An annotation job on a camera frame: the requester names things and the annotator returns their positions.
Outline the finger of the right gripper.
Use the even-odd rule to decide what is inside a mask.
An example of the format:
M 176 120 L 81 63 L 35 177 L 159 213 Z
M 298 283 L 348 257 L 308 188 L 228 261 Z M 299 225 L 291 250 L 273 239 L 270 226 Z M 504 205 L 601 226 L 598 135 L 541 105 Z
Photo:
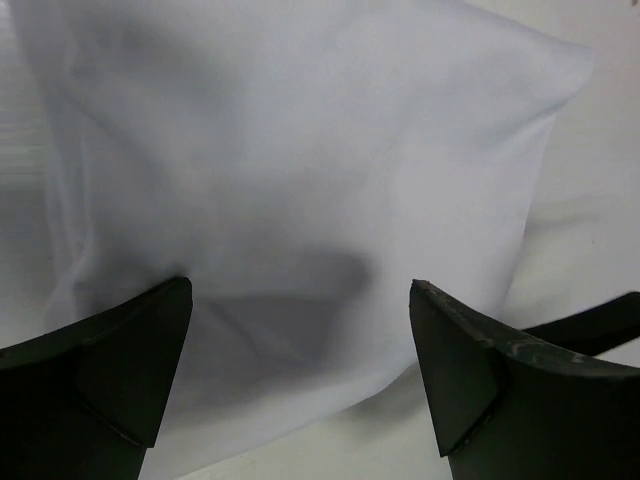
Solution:
M 630 292 L 604 304 L 552 322 L 530 327 L 524 333 L 536 342 L 521 352 L 550 345 L 582 355 L 596 356 L 639 338 L 639 293 Z

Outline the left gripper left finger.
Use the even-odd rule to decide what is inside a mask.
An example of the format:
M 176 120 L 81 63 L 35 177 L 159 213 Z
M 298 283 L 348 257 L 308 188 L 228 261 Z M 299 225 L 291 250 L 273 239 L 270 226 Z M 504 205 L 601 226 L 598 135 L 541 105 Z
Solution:
M 136 479 L 153 448 L 188 331 L 178 277 L 1 351 L 4 479 Z

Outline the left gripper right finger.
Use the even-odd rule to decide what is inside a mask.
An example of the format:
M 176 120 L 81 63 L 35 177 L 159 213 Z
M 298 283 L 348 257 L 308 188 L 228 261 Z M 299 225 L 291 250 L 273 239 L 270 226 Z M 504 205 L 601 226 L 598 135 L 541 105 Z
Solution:
M 456 479 L 635 479 L 637 368 L 550 345 L 426 281 L 410 321 L 439 453 Z

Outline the white t shirt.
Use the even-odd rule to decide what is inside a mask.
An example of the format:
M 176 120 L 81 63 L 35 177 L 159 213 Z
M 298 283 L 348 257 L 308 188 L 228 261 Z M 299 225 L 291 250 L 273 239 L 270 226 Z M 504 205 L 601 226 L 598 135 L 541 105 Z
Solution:
M 60 327 L 174 275 L 194 311 L 146 479 L 386 388 L 414 279 L 498 312 L 590 51 L 462 1 L 13 1 Z

